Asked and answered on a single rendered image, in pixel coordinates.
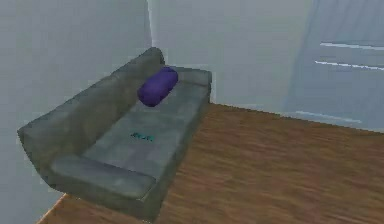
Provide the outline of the purple cushion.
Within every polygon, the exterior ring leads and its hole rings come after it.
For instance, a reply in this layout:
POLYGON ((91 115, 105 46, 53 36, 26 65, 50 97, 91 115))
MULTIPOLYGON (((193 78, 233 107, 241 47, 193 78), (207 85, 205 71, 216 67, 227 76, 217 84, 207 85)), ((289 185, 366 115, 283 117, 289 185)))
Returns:
POLYGON ((144 105, 155 107, 171 92, 177 82, 178 73, 170 67, 163 67, 139 88, 138 98, 144 105))

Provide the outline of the grey sofa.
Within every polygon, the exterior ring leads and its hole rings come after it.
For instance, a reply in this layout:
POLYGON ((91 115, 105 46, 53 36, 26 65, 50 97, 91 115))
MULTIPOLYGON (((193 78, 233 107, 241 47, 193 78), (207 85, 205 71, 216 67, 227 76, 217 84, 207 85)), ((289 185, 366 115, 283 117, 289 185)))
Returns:
POLYGON ((22 147, 53 189, 153 222, 210 101, 209 71, 169 66, 151 47, 21 127, 22 147), (163 67, 178 82, 155 107, 137 91, 163 67), (134 132, 154 141, 131 137, 134 132))

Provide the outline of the small teal object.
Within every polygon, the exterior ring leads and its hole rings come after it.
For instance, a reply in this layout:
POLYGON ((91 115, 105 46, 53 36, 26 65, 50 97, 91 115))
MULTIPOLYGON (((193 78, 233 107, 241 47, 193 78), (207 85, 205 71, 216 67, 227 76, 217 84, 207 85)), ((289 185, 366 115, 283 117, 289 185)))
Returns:
POLYGON ((141 139, 141 140, 146 140, 146 141, 150 141, 150 142, 153 142, 154 141, 154 136, 151 136, 151 135, 144 135, 144 134, 141 134, 141 133, 138 133, 138 132, 134 132, 130 135, 131 137, 134 137, 134 138, 137 138, 137 139, 141 139))

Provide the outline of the pale grey room door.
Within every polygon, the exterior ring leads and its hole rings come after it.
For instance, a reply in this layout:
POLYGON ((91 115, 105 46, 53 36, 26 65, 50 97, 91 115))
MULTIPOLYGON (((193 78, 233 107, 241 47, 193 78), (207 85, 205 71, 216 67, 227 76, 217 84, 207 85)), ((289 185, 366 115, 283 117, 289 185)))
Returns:
POLYGON ((284 112, 384 132, 384 0, 314 0, 284 112))

